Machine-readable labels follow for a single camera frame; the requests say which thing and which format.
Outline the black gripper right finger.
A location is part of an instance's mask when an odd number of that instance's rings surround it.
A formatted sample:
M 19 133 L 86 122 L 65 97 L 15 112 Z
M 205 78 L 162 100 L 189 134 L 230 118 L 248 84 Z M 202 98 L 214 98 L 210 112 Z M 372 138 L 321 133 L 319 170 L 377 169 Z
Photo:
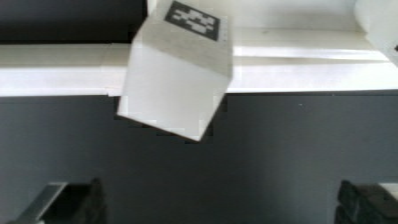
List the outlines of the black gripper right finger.
M 398 183 L 342 181 L 335 224 L 398 224 Z

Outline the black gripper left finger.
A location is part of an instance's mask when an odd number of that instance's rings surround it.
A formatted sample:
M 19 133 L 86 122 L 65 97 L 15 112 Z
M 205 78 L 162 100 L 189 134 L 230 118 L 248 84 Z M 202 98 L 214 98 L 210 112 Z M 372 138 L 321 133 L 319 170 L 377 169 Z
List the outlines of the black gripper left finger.
M 100 179 L 90 183 L 50 182 L 11 224 L 107 224 Z

